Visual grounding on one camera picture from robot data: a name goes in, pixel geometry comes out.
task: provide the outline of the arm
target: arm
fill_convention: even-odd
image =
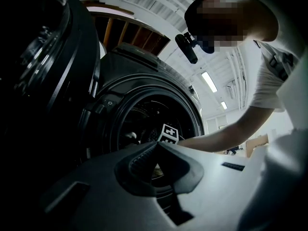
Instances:
[[[207,152],[220,152],[230,149],[253,135],[266,122],[272,112],[273,109],[250,106],[234,124],[210,135],[179,141],[178,145]]]

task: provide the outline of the black washing machine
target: black washing machine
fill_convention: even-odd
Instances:
[[[89,159],[157,141],[163,124],[180,140],[204,134],[193,86],[158,57],[123,43],[100,60],[79,0],[26,5],[33,14],[0,73],[1,147],[16,201],[36,199]],[[161,172],[154,179],[171,191]],[[20,194],[19,185],[31,188]]]

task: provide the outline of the white t-shirt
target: white t-shirt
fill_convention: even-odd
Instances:
[[[275,53],[283,52],[292,54],[294,65],[296,65],[305,49],[305,43],[301,35],[276,4],[271,2],[271,0],[259,1],[265,4],[274,13],[279,24],[279,31],[276,39],[273,42],[260,42],[259,45],[262,47],[267,44],[267,47],[270,46]],[[256,91],[250,106],[272,108],[275,109],[276,112],[281,112],[284,110],[284,107],[279,101],[276,92],[284,82],[269,70],[267,67],[268,65],[269,60],[262,54],[262,63],[257,76]]]

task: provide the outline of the wall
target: wall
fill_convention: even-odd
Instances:
[[[226,116],[227,124],[230,125],[236,122],[244,114],[244,112],[245,110],[233,110],[225,113],[224,116]],[[220,117],[221,115],[207,118],[207,120],[204,121],[205,127],[206,121],[210,120],[210,124],[212,124],[213,119],[219,120]],[[269,142],[271,142],[278,136],[289,134],[293,128],[294,127],[292,125],[291,119],[286,111],[282,113],[274,112],[259,128],[259,130],[250,137],[250,139],[254,139],[260,135],[267,134],[269,137]],[[215,132],[216,130],[214,130],[213,126],[211,126],[211,129],[209,129],[209,134],[211,132]]]
[[[228,125],[227,114],[223,113],[212,117],[206,117],[203,119],[205,128],[205,134],[211,134],[219,130],[219,127]]]

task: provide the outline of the white ceiling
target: white ceiling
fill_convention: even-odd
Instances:
[[[199,46],[194,48],[198,57],[197,64],[190,64],[185,55],[177,47],[174,37],[187,31],[184,13],[189,6],[188,0],[99,0],[106,4],[119,6],[134,12],[136,19],[142,20],[156,30],[165,34],[171,42],[161,52],[159,57],[172,66],[187,80],[198,92],[203,119],[216,116],[234,109],[243,109],[246,104],[246,84],[239,81],[246,76],[244,63],[240,50],[234,48],[230,52],[204,53]],[[201,77],[207,71],[214,81],[218,91],[213,93]],[[238,98],[231,99],[226,85],[233,81],[233,89]],[[225,101],[228,109],[221,106]]]

